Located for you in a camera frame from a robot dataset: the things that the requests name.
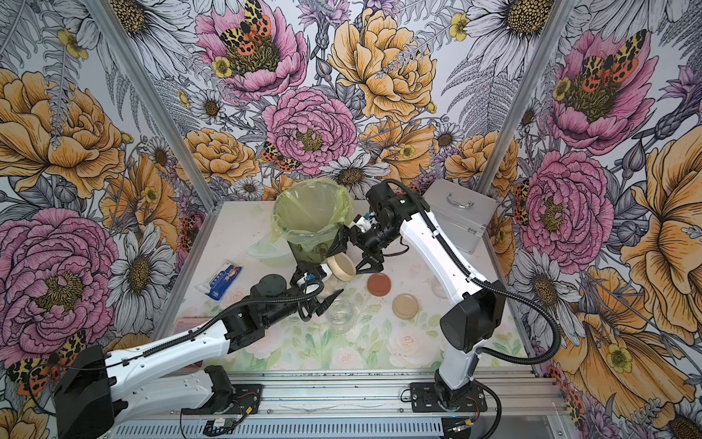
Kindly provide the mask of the silver metal case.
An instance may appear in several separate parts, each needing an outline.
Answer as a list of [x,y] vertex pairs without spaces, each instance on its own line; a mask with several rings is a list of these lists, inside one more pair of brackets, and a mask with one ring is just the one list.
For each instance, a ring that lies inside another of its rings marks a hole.
[[497,200],[445,179],[434,181],[423,197],[444,233],[466,254],[482,241],[498,207]]

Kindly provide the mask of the glass jar beige lid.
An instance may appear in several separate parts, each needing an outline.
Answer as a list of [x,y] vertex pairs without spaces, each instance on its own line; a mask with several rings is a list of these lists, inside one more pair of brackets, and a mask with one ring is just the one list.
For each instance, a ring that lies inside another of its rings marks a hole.
[[433,294],[435,294],[435,296],[442,300],[446,300],[448,298],[444,287],[436,279],[431,280],[431,290],[433,291]]
[[333,272],[327,263],[322,263],[314,267],[314,279],[323,283],[327,282],[333,276]]

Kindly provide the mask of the black mesh waste bin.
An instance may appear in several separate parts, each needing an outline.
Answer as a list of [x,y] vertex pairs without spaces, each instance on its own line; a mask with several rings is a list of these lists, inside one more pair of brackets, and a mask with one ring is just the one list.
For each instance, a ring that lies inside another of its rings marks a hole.
[[327,259],[329,248],[333,245],[334,240],[334,238],[296,239],[288,241],[288,245],[297,263],[319,265]]

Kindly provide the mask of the blue snack packet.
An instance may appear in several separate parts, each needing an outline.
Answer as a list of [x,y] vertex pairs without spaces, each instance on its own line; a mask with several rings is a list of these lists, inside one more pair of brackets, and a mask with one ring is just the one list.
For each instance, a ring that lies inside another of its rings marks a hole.
[[219,301],[239,277],[241,271],[242,267],[235,263],[223,263],[206,282],[197,285],[196,290],[210,299]]

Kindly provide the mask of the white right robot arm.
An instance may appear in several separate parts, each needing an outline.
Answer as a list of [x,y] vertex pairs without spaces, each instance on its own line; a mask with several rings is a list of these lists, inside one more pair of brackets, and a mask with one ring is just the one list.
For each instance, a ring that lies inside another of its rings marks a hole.
[[436,221],[430,205],[400,181],[376,184],[366,200],[369,215],[340,227],[327,255],[341,254],[350,245],[358,248],[362,255],[356,265],[359,274],[382,272],[383,251],[397,240],[422,256],[453,304],[440,320],[450,347],[435,373],[434,391],[442,408],[455,410],[478,391],[475,370],[504,311],[505,300],[495,293],[501,283],[490,283],[466,261]]

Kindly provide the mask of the green plastic bin liner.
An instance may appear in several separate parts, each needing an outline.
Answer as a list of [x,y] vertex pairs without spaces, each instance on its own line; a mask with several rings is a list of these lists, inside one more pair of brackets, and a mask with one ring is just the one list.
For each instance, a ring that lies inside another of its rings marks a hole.
[[354,199],[331,179],[309,179],[292,185],[274,201],[271,238],[312,249],[330,243],[354,216]]

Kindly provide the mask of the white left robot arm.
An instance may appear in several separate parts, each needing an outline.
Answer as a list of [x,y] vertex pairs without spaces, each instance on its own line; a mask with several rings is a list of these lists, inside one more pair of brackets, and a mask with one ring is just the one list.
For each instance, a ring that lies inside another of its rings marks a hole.
[[208,367],[182,382],[169,374],[244,349],[295,313],[323,315],[341,294],[320,300],[324,288],[321,280],[288,286],[270,274],[248,296],[193,329],[130,349],[85,349],[53,393],[58,437],[98,438],[115,424],[151,413],[228,409],[234,391],[221,367]]

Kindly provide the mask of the aluminium frame post left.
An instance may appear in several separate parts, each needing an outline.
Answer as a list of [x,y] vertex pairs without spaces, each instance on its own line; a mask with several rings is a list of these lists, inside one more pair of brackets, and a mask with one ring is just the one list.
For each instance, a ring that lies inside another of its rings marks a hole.
[[114,14],[109,1],[88,1],[86,5],[98,28],[102,31],[105,41],[114,50],[116,58],[124,68],[140,97],[144,100],[149,114],[155,120],[161,135],[166,139],[175,157],[189,178],[195,192],[203,202],[206,212],[212,213],[219,201],[208,186],[206,179],[197,168],[195,160],[186,147],[185,141],[172,120],[168,109],[155,87],[154,82],[142,64],[141,57],[132,48],[128,36]]

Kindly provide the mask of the aluminium frame post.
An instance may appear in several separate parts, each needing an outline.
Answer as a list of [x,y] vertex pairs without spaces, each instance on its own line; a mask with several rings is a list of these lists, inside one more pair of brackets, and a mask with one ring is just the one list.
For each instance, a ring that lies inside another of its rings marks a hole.
[[88,1],[86,5],[98,28],[102,31],[105,41],[114,50],[116,58],[124,68],[140,97],[144,100],[149,114],[155,120],[161,135],[166,139],[175,157],[189,178],[195,192],[203,202],[206,212],[212,213],[219,201],[208,186],[206,179],[197,168],[195,160],[186,147],[185,141],[172,120],[168,109],[155,87],[154,82],[142,64],[141,57],[132,48],[128,36],[114,14],[109,1]]
[[519,84],[515,99],[507,112],[504,124],[499,130],[493,154],[488,159],[486,169],[478,180],[477,191],[479,193],[483,195],[488,194],[497,176],[499,166],[509,150],[509,145],[517,130],[521,116],[527,109],[530,96],[541,81],[541,76],[550,61],[550,57],[556,51],[561,34],[566,29],[570,15],[576,5],[577,1],[575,0],[562,0],[554,3],[550,18],[543,29],[539,44],[537,44],[534,57],[525,69],[525,74]]

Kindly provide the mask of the glass jar orange lid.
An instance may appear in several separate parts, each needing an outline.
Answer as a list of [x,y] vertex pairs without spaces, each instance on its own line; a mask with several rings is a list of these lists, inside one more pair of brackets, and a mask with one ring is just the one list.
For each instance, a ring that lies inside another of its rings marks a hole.
[[330,329],[339,335],[346,334],[356,325],[358,313],[356,307],[348,300],[338,298],[325,311],[325,316],[329,323]]

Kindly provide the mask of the aluminium frame post right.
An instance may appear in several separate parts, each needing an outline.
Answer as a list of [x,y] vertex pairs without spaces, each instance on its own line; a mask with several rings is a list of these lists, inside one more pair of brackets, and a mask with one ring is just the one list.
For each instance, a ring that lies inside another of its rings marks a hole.
[[497,176],[499,166],[509,150],[509,145],[517,130],[521,116],[527,109],[530,96],[541,81],[541,76],[550,61],[550,57],[556,51],[561,34],[566,29],[570,15],[576,5],[577,1],[575,0],[562,0],[554,3],[550,18],[543,29],[539,44],[537,44],[534,57],[525,69],[525,74],[519,84],[515,99],[507,112],[504,124],[499,130],[493,154],[488,159],[486,169],[478,180],[477,191],[479,193],[483,195],[488,194]]

